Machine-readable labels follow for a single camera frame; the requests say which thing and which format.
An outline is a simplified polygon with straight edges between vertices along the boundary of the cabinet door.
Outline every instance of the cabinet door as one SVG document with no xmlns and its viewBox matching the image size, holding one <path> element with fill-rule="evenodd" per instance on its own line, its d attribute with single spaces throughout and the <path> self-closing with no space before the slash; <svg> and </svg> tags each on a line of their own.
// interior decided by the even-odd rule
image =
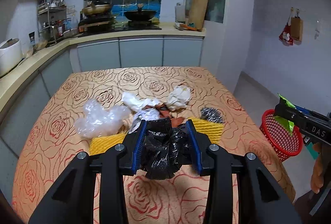
<svg viewBox="0 0 331 224">
<path fill-rule="evenodd" d="M 163 38 L 120 40 L 122 67 L 162 66 Z"/>
<path fill-rule="evenodd" d="M 72 74 L 69 51 L 64 52 L 53 60 L 41 71 L 41 74 L 50 96 L 53 96 L 66 81 L 68 76 Z"/>
<path fill-rule="evenodd" d="M 165 38 L 163 66 L 200 66 L 202 39 Z"/>
<path fill-rule="evenodd" d="M 48 101 L 49 95 L 44 82 L 41 75 L 38 75 L 24 89 L 4 118 L 0 136 L 17 156 Z"/>
<path fill-rule="evenodd" d="M 77 47 L 82 72 L 120 68 L 119 42 Z"/>
<path fill-rule="evenodd" d="M 11 204 L 17 158 L 1 140 L 0 160 L 0 189 L 8 203 Z"/>
</svg>

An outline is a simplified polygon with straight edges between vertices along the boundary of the table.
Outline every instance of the table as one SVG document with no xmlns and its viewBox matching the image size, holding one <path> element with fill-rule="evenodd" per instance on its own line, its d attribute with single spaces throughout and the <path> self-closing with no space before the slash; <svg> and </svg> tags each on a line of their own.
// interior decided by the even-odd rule
<svg viewBox="0 0 331 224">
<path fill-rule="evenodd" d="M 19 157 L 13 186 L 13 208 L 24 222 L 58 175 L 89 141 L 77 135 L 74 122 L 83 117 L 82 106 L 96 98 L 105 108 L 121 104 L 129 91 L 141 98 L 165 101 L 177 85 L 192 89 L 191 100 L 179 116 L 200 117 L 203 107 L 214 107 L 225 119 L 224 133 L 218 143 L 228 152 L 244 155 L 254 152 L 293 201 L 295 191 L 276 153 L 259 128 L 233 95 L 208 70 L 200 67 L 140 67 L 99 70 L 71 74 L 50 99 L 34 124 Z M 120 131 L 130 127 L 125 120 Z M 202 223 L 209 177 L 199 177 L 190 166 L 183 166 L 175 177 L 151 181 L 138 171 L 124 176 L 125 200 L 130 223 Z M 99 184 L 97 176 L 94 223 L 99 223 Z M 234 218 L 238 218 L 238 196 L 234 178 Z"/>
</svg>

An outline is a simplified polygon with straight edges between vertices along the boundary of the red trash can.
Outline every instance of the red trash can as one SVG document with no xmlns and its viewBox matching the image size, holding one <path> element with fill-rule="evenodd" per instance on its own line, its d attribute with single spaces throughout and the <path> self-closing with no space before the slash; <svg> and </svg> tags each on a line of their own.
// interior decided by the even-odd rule
<svg viewBox="0 0 331 224">
<path fill-rule="evenodd" d="M 274 119 L 274 112 L 273 109 L 264 112 L 260 130 L 276 151 L 280 161 L 283 162 L 301 152 L 303 139 L 297 126 L 294 126 L 291 136 L 289 131 Z"/>
</svg>

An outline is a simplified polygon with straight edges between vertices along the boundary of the gray floor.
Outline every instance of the gray floor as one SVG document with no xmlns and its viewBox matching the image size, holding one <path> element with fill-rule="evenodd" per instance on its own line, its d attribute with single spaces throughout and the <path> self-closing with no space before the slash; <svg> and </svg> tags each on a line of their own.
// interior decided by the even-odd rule
<svg viewBox="0 0 331 224">
<path fill-rule="evenodd" d="M 245 73 L 241 73 L 239 77 L 234 96 L 257 126 L 261 125 L 263 113 L 268 109 L 274 109 L 279 102 L 278 97 Z M 314 163 L 314 159 L 305 146 L 298 156 L 283 162 L 296 191 L 296 199 L 310 191 Z"/>
</svg>

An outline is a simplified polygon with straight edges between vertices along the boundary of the rice cooker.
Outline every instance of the rice cooker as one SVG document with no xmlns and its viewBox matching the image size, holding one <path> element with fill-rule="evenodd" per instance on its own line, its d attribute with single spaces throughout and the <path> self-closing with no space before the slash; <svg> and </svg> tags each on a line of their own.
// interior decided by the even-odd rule
<svg viewBox="0 0 331 224">
<path fill-rule="evenodd" d="M 22 60 L 23 54 L 18 38 L 0 44 L 0 77 L 7 74 Z"/>
</svg>

